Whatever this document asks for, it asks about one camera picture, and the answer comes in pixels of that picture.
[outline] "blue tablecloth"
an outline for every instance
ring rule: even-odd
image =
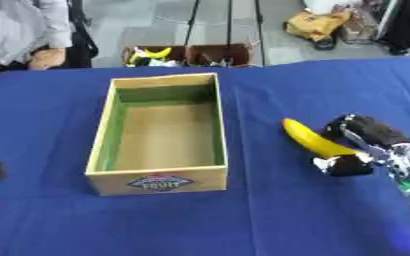
[[[228,190],[99,197],[83,176],[111,78],[218,72]],[[0,75],[0,255],[410,255],[384,170],[329,178],[281,130],[347,112],[410,136],[410,59]]]

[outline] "banana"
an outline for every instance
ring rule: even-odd
[[[354,155],[357,150],[344,147],[318,135],[305,125],[289,118],[283,119],[283,127],[295,141],[324,159],[340,155]]]
[[[151,58],[151,59],[162,59],[166,56],[168,56],[172,51],[171,47],[168,47],[166,49],[164,49],[163,51],[160,52],[151,52],[148,49],[145,50],[145,53],[147,55],[147,57]]]

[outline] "gray jacket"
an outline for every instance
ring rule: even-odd
[[[71,46],[66,0],[0,0],[1,65],[23,61],[31,50],[46,44]]]

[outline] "cardboard box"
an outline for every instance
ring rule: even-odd
[[[112,80],[85,175],[101,195],[225,189],[217,75]]]

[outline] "box label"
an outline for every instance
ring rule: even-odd
[[[129,182],[128,185],[150,191],[167,192],[191,183],[193,183],[192,180],[178,176],[150,175]]]

